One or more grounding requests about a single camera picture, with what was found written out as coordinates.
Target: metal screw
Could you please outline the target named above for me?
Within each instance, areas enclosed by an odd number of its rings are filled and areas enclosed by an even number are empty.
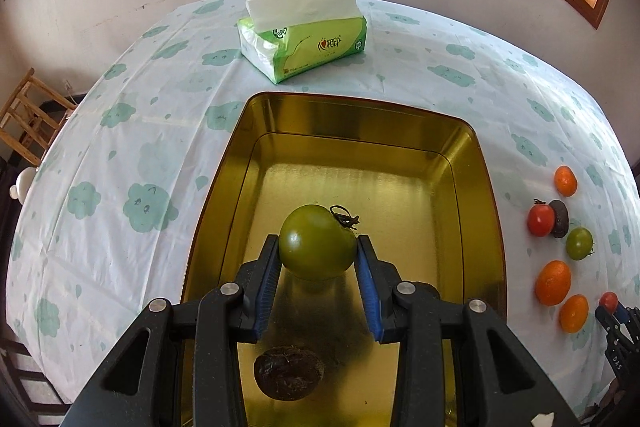
[[[398,293],[401,293],[402,295],[411,295],[413,293],[415,293],[415,286],[407,281],[402,281],[401,283],[398,283],[398,286],[396,286],[396,289],[398,290]]]
[[[166,301],[164,299],[153,299],[149,302],[149,311],[158,313],[166,308]]]
[[[484,313],[486,311],[486,304],[480,299],[473,299],[469,301],[469,309],[476,313]]]
[[[220,286],[220,293],[222,295],[235,295],[238,293],[240,286],[238,286],[234,282],[225,282],[222,286]]]

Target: gold metal tray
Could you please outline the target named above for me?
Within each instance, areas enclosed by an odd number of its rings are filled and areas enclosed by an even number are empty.
[[[269,233],[303,204],[341,204],[360,216],[380,259],[443,299],[478,297],[506,317],[502,236],[476,134],[464,121],[386,102],[261,93],[251,98],[218,168],[193,241],[183,301],[234,279]],[[274,401],[258,389],[254,360],[282,345],[307,347],[325,364],[313,393]],[[183,419],[190,416],[186,346]],[[450,349],[447,413],[455,417]],[[367,330],[353,267],[308,283],[282,270],[268,330],[238,346],[253,427],[388,427],[398,346]]]

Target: tissue pack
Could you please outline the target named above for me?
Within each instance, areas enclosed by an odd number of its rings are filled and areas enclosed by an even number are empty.
[[[249,0],[238,21],[242,54],[274,84],[364,51],[367,21],[355,0]]]

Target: white tablecloth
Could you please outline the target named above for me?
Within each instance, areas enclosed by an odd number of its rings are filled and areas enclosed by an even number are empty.
[[[564,74],[459,22],[377,0],[365,54],[273,86],[239,54],[246,0],[183,6],[144,33],[88,93],[37,174],[20,214],[8,272],[9,324],[50,381],[78,395],[152,298],[180,300],[198,216],[244,102],[257,92],[341,94],[463,118],[478,133],[496,194],[508,279],[508,324],[581,413],[608,384],[604,332],[593,311],[606,290],[640,303],[640,201],[595,101]],[[582,331],[532,286],[562,240],[527,232],[534,198],[558,197],[553,174],[578,178],[572,226],[595,254],[570,294],[591,306]]]

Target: brown dried fruit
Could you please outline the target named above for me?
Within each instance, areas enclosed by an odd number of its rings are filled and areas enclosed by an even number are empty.
[[[556,213],[556,222],[551,229],[551,235],[557,237],[564,237],[569,232],[569,211],[566,206],[560,200],[553,200],[549,203],[549,206]]]
[[[260,390],[274,400],[300,400],[318,386],[324,364],[308,349],[272,347],[254,362],[254,377]]]

